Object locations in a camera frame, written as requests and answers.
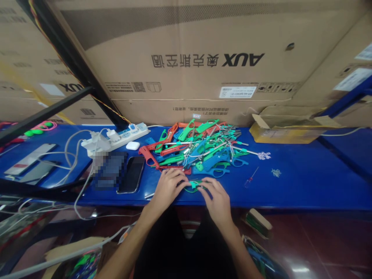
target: blue table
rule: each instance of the blue table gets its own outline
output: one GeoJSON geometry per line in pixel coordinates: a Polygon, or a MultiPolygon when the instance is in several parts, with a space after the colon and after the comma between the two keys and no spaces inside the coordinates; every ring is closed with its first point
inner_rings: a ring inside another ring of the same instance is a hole
{"type": "MultiPolygon", "coordinates": [[[[353,130],[346,128],[327,134],[346,134],[353,130]]],[[[372,181],[372,129],[361,129],[347,136],[324,136],[320,141],[355,172],[372,181]]]]}
{"type": "MultiPolygon", "coordinates": [[[[62,151],[70,135],[81,129],[100,131],[98,126],[59,126],[56,130],[44,135],[31,138],[28,142],[0,157],[2,173],[42,143],[57,143],[60,145],[55,151],[62,151]]],[[[147,145],[145,139],[152,137],[159,139],[164,128],[151,128],[151,133],[138,139],[141,146],[147,145]]],[[[225,174],[219,181],[230,195],[231,205],[234,207],[256,208],[295,208],[319,210],[372,210],[372,186],[350,170],[348,166],[332,154],[318,141],[308,145],[274,145],[255,143],[248,128],[242,128],[240,141],[249,143],[249,150],[256,152],[270,152],[271,159],[259,160],[255,155],[241,157],[249,162],[239,168],[230,166],[230,174],[225,174]],[[244,187],[245,182],[259,167],[253,181],[244,187]],[[281,172],[279,177],[273,175],[272,170],[281,172]]],[[[81,133],[71,141],[69,151],[75,152],[76,143],[80,138],[89,138],[81,133]]],[[[138,156],[137,151],[127,150],[128,158],[138,156]]],[[[64,155],[51,155],[45,160],[59,160],[64,162],[64,155]]],[[[77,179],[91,160],[82,148],[79,154],[79,164],[69,177],[68,182],[77,179]]],[[[58,169],[42,183],[42,187],[50,188],[67,173],[58,169]]],[[[138,192],[134,194],[118,195],[116,189],[96,191],[92,184],[81,197],[79,205],[145,205],[148,200],[144,197],[155,191],[160,172],[145,166],[138,192]]],[[[189,179],[203,176],[189,176],[189,179]]],[[[178,205],[204,205],[199,192],[191,194],[183,191],[176,199],[178,205]]]]}

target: power strip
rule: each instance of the power strip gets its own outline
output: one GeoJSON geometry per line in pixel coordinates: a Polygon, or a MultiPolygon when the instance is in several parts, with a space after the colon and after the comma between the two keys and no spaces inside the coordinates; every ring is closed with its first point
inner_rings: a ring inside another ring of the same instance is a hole
{"type": "Polygon", "coordinates": [[[144,135],[147,135],[149,132],[150,130],[147,128],[145,123],[139,123],[137,125],[132,124],[129,127],[129,129],[124,130],[119,134],[120,139],[118,141],[113,142],[110,140],[111,145],[110,149],[102,150],[101,148],[99,148],[93,152],[87,150],[88,157],[93,158],[96,152],[111,152],[112,150],[118,149],[119,147],[126,145],[130,141],[134,141],[140,137],[143,137],[144,135]]]}

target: open cardboard box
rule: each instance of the open cardboard box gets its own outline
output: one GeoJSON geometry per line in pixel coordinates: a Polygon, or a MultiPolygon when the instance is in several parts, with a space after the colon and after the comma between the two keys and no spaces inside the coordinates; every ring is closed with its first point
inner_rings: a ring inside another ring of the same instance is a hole
{"type": "Polygon", "coordinates": [[[267,107],[252,114],[255,123],[249,131],[258,143],[305,144],[327,130],[343,128],[328,116],[311,118],[314,113],[304,107],[267,107]]]}

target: person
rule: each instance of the person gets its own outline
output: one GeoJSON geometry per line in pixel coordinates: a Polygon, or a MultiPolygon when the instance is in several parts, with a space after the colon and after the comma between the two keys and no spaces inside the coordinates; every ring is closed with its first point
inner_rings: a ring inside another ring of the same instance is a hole
{"type": "Polygon", "coordinates": [[[170,205],[186,186],[181,170],[162,172],[152,200],[96,279],[129,278],[133,267],[135,279],[263,279],[233,223],[229,195],[216,179],[206,177],[197,188],[208,211],[192,238],[184,237],[170,205]]]}

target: floor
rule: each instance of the floor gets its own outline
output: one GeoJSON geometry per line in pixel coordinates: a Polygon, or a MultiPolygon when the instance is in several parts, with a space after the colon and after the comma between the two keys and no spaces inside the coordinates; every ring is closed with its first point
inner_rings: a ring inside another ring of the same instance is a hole
{"type": "MultiPolygon", "coordinates": [[[[204,210],[202,207],[177,207],[181,221],[200,221],[204,210]]],[[[120,214],[128,215],[138,212],[120,210],[120,214]]],[[[240,232],[268,251],[284,267],[290,278],[372,278],[372,222],[345,214],[271,212],[265,218],[273,225],[272,236],[264,240],[239,219],[243,212],[233,211],[240,232]]],[[[91,235],[111,236],[122,226],[137,219],[138,216],[98,219],[91,235]]]]}

